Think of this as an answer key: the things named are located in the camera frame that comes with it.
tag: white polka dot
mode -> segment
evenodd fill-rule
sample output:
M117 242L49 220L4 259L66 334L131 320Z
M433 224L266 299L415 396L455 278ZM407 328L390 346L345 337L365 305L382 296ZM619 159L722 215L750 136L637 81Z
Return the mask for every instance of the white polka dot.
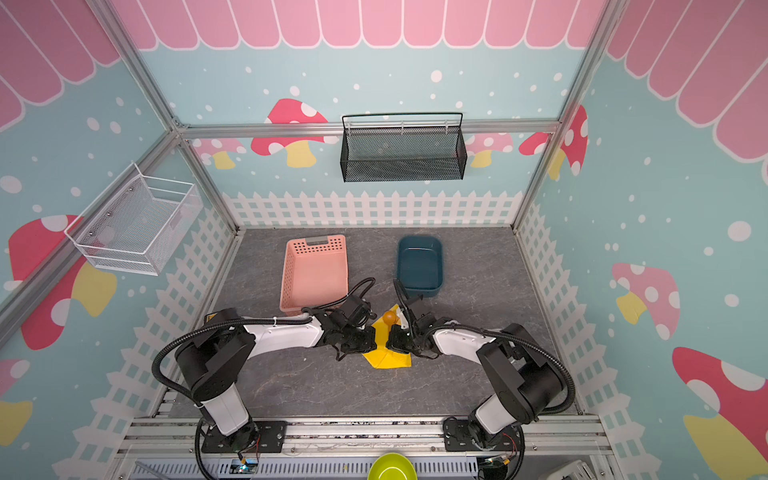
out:
M69 303L72 299L65 298L59 300L51 308L51 320L58 326L64 326L67 324L67 316L69 316Z
M51 232L61 232L67 228L69 221L67 221L66 215L52 215L50 217L43 217L40 219L43 227L47 228Z
M669 301L672 308L680 309L680 293L679 292L670 293Z
M310 107L309 105L302 103L301 104L301 113L305 114L307 117L314 117L317 115L317 110Z
M649 286L647 289L645 289L645 299L651 303L654 303L656 300L659 299L658 290L656 290L652 286Z
M686 385L688 385L688 388L693 390L704 403L712 407L716 412L720 411L720 399L717 397L717 393L712 387L699 379L691 380Z
M10 175L0 177L0 188L10 194L17 194L22 191L22 183L18 178Z
M733 222L728 227L728 237L734 242L743 242L752 234L752 227L745 221Z
M726 378L742 390L755 392L762 389L763 385L765 385L766 380L763 377L742 370L730 363L720 362L720 368L723 369L723 374L725 374Z
M739 297L732 293L728 293L725 296L725 304L728 306L739 306Z

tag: metal grill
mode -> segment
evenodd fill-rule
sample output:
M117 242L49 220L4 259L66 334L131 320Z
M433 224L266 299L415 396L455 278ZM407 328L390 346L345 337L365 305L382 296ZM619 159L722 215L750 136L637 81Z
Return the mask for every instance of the metal grill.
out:
M371 122L373 118L383 122ZM461 180L467 164L462 114L342 117L345 182Z

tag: white picket fence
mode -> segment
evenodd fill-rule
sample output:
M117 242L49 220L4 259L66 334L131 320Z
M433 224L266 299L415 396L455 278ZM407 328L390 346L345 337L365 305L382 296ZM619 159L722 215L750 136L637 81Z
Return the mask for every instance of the white picket fence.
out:
M594 339L595 324L588 323L587 305L576 298L577 286L568 282L570 270L563 270L563 256L555 251L557 241L549 240L546 216L532 204L518 234L523 254L533 268L536 288L545 302L545 311L554 340L576 382L582 405L602 418L608 441L625 478L658 480L661 460L646 453L641 437L645 427L630 419L627 407L631 397L616 387L617 370L605 364L606 346Z
M331 193L314 197L301 193L282 197L270 193L246 197L242 193L224 200L233 216L245 227L304 227L304 226L451 226L451 227L503 227L515 219L523 193L513 197L506 192L493 197L491 192L478 196L475 192L462 196L445 192L432 196L429 192L417 197L413 192L401 196L397 192L386 197L379 192L374 197L367 193L355 197L348 192L340 197Z

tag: pink mushroom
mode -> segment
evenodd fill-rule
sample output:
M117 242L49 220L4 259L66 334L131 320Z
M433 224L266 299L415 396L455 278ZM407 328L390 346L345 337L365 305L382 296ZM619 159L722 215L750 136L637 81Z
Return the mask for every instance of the pink mushroom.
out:
M672 364L683 382L718 413L684 417L691 438L720 478L752 478L768 472L768 382L761 376L693 349L678 347ZM738 445L739 461L723 454L711 439ZM740 475L733 475L737 470Z
M267 117L264 123L325 124L328 123L328 121L317 110L309 105L292 98L283 98L275 104L269 117ZM285 148L288 153L287 163L289 167L312 167L317 162L317 159L310 151L310 140L325 144L335 144L339 141L339 138L333 136L254 138L250 144L250 148L257 154L263 156L275 154Z
M210 159L213 157L214 165L219 170L235 168L235 163L227 152L234 151L238 154L246 152L243 144L236 138L198 138L192 142L192 147L206 165L210 165Z
M510 134L477 134L472 135L464 143L467 146L467 155L475 155L470 165L474 168L490 165L492 151L508 153L514 150Z
M629 290L616 299L624 319L635 325L647 310L661 339L669 340L680 320L680 294L672 274L660 268L615 263L613 276L612 288L617 283Z

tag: yellow cloth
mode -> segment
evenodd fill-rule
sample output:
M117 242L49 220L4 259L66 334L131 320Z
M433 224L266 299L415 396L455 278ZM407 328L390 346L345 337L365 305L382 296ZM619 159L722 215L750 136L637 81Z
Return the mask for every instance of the yellow cloth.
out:
M373 323L376 329L376 349L372 352L363 353L362 356L368 360L368 363L375 369L401 369L411 366L411 356L404 353L393 352L386 348L386 342L389 339L389 330L393 323L401 324L399 318L399 308L397 305L392 307L387 313Z

